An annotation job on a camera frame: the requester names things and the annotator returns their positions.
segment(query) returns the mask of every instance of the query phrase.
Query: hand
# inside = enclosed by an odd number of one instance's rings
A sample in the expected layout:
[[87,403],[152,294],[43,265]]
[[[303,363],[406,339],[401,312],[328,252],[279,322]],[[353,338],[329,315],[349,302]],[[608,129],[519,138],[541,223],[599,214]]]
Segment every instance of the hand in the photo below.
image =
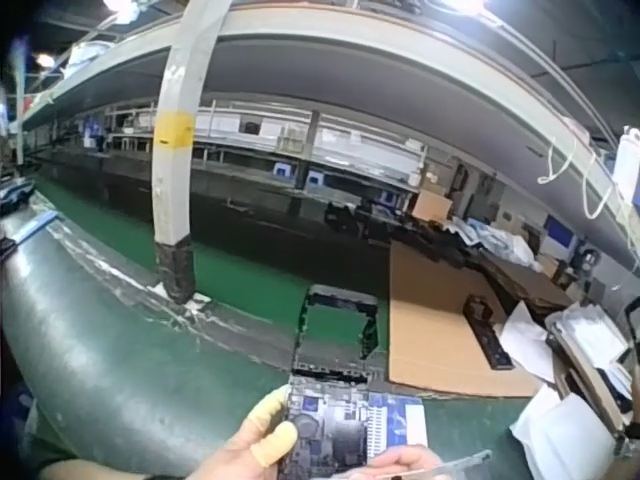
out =
[[357,468],[344,475],[349,480],[375,480],[380,476],[402,475],[415,470],[431,470],[442,465],[442,460],[426,447],[406,445],[391,447],[377,457],[371,459],[362,468]]
[[264,397],[242,422],[240,430],[187,480],[275,480],[278,461],[298,439],[298,431],[291,422],[282,422],[267,435],[288,394],[289,387],[284,386]]

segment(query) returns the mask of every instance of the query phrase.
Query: white bottle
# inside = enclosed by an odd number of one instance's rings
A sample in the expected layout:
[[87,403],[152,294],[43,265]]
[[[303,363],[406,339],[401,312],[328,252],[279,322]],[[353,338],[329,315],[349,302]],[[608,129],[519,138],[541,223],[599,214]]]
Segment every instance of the white bottle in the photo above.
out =
[[637,128],[625,127],[612,177],[625,203],[631,205],[640,177],[640,130]]

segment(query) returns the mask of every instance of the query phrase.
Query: finger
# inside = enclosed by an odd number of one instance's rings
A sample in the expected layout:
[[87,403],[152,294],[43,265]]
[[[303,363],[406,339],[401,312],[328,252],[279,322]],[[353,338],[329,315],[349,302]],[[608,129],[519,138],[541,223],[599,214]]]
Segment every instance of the finger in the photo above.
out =
[[271,426],[273,417],[287,403],[289,391],[289,386],[285,385],[260,400],[242,422],[240,430],[231,438],[231,443],[240,448],[249,448],[249,446],[262,439]]
[[271,435],[250,447],[253,458],[262,468],[275,465],[291,451],[298,440],[298,430],[291,422],[282,422]]
[[369,461],[369,467],[389,467],[400,465],[409,470],[434,468],[440,465],[440,458],[426,447],[421,445],[404,445],[391,447]]
[[346,473],[337,475],[336,478],[351,480],[354,475],[364,475],[365,477],[380,477],[383,475],[399,475],[408,472],[409,469],[402,465],[389,465],[387,467],[360,467],[349,470]]

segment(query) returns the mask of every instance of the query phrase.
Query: circuit board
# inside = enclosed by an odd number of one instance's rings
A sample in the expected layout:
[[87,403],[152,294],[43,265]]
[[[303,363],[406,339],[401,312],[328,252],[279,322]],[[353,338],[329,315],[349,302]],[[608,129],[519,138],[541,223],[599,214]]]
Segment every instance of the circuit board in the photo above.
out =
[[286,417],[298,443],[279,480],[309,480],[360,467],[367,461],[368,392],[307,380],[292,383]]

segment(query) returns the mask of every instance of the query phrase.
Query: white pillar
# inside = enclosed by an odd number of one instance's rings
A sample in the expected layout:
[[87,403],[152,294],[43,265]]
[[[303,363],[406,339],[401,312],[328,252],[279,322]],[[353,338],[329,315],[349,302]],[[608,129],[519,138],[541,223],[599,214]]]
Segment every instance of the white pillar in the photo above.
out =
[[309,162],[313,159],[313,147],[318,135],[318,126],[320,125],[320,112],[313,110],[311,112],[311,119],[309,120],[309,127],[307,128],[307,135],[304,139],[304,147],[302,149],[301,160],[298,162],[298,168],[296,169],[296,188],[304,189],[307,184],[307,177],[309,176]]
[[195,117],[209,61],[232,0],[191,0],[165,67],[153,134],[151,191],[156,258],[169,297],[195,292],[189,182]]
[[211,136],[211,128],[213,127],[213,115],[216,113],[216,99],[211,102],[211,113],[209,114],[209,126],[207,127],[207,137]]

